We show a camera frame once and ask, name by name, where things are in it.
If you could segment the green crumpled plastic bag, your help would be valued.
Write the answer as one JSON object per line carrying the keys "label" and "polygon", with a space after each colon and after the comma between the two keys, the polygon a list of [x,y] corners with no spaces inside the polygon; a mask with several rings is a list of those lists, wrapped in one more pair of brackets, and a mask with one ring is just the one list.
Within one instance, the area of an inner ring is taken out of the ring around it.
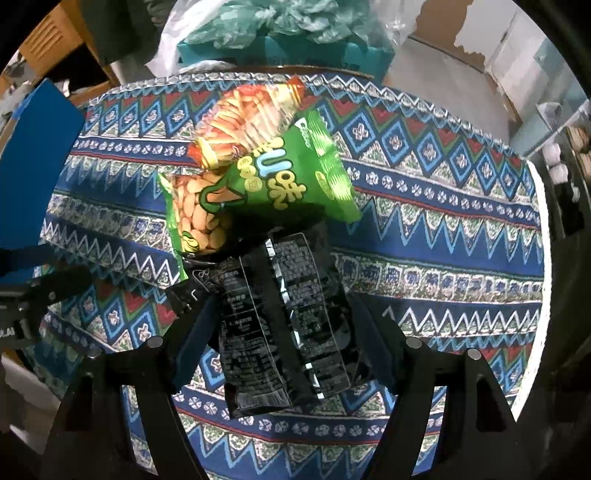
{"label": "green crumpled plastic bag", "polygon": [[382,32],[368,1],[228,1],[184,42],[245,49],[261,35],[283,35],[317,44],[358,38],[374,45]]}

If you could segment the blue patterned tablecloth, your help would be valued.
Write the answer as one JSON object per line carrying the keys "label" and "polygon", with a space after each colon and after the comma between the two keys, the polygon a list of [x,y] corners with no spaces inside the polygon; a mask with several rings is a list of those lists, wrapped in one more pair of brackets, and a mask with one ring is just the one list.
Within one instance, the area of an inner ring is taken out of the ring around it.
{"label": "blue patterned tablecloth", "polygon": [[[96,280],[54,306],[27,352],[62,395],[92,347],[129,350],[173,321],[179,278],[158,178],[188,174],[199,120],[225,92],[265,73],[209,73],[126,84],[92,100],[41,237]],[[325,121],[356,187],[361,220],[332,227],[346,287],[440,351],[479,349],[520,413],[549,323],[548,213],[541,179],[503,142],[418,97],[369,80],[304,77],[301,107]],[[206,350],[174,398],[213,479],[358,479],[394,408],[360,385],[304,412],[231,419],[221,360]]]}

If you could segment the open cardboard box blue rim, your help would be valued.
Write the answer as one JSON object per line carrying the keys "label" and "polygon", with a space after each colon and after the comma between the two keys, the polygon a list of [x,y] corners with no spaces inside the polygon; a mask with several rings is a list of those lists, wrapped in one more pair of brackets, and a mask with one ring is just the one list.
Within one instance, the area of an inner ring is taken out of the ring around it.
{"label": "open cardboard box blue rim", "polygon": [[17,109],[1,143],[1,284],[29,280],[47,258],[12,250],[39,244],[43,220],[84,115],[54,84],[43,81]]}

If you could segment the black snack bag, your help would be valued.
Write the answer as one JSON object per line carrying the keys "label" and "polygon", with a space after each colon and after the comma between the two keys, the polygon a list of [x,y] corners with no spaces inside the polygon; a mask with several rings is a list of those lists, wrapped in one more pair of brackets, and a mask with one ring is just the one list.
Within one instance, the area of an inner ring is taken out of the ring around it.
{"label": "black snack bag", "polygon": [[231,417],[310,407],[370,380],[325,222],[276,227],[216,253],[183,254],[168,301],[189,325],[174,337],[175,386],[218,352]]}

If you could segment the white plastic bag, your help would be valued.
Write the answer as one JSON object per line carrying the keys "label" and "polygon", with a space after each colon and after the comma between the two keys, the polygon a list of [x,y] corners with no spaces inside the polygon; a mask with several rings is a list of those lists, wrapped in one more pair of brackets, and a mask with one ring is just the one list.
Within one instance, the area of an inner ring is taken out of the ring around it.
{"label": "white plastic bag", "polygon": [[226,4],[224,0],[177,1],[166,20],[160,35],[155,56],[145,64],[156,78],[171,77],[181,73],[205,71],[229,71],[235,63],[205,59],[197,61],[197,66],[180,65],[177,45],[193,30],[211,21],[219,9]]}

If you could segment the orange red noodle snack bag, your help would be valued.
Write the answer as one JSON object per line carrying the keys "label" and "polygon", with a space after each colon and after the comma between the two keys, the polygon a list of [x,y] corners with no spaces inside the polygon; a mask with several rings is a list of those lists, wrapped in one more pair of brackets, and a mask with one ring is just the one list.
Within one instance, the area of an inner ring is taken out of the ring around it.
{"label": "orange red noodle snack bag", "polygon": [[197,122],[187,156],[216,170],[283,134],[304,100],[297,76],[280,84],[245,84],[221,96]]}

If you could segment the grey shoe rack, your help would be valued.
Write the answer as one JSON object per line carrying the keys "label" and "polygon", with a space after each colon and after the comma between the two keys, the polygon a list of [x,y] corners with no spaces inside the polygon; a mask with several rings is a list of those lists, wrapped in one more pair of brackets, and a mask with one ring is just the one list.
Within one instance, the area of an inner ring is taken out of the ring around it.
{"label": "grey shoe rack", "polygon": [[590,179],[569,130],[590,129],[590,101],[575,109],[547,102],[536,107],[541,139],[527,154],[542,177],[549,209],[550,235],[564,239],[590,228]]}

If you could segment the green broad bean snack bag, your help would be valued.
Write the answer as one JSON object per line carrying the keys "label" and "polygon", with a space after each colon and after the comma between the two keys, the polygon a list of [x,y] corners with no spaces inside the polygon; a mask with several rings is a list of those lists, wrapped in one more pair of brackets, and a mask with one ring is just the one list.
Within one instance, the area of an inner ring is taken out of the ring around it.
{"label": "green broad bean snack bag", "polygon": [[181,280],[186,261],[213,256],[265,221],[284,224],[314,212],[345,223],[361,217],[339,148],[317,110],[221,173],[161,174],[158,181]]}

